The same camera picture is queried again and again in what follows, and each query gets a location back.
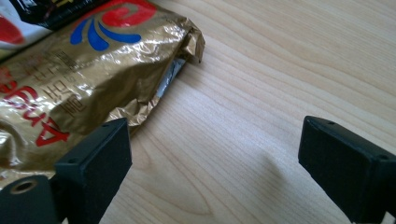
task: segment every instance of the gold snack bag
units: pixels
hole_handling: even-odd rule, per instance
[[[144,0],[110,1],[0,64],[0,188],[52,165],[110,119],[131,132],[205,41]]]

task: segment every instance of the wooden table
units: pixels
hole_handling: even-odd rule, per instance
[[[298,163],[303,119],[396,153],[396,1],[152,2],[203,31],[204,60],[132,138],[102,223],[349,223]]]

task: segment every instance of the tabletop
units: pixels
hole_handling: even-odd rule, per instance
[[[396,154],[396,1],[151,2],[202,30],[204,58],[132,137],[101,223],[349,223],[298,162],[303,120]]]

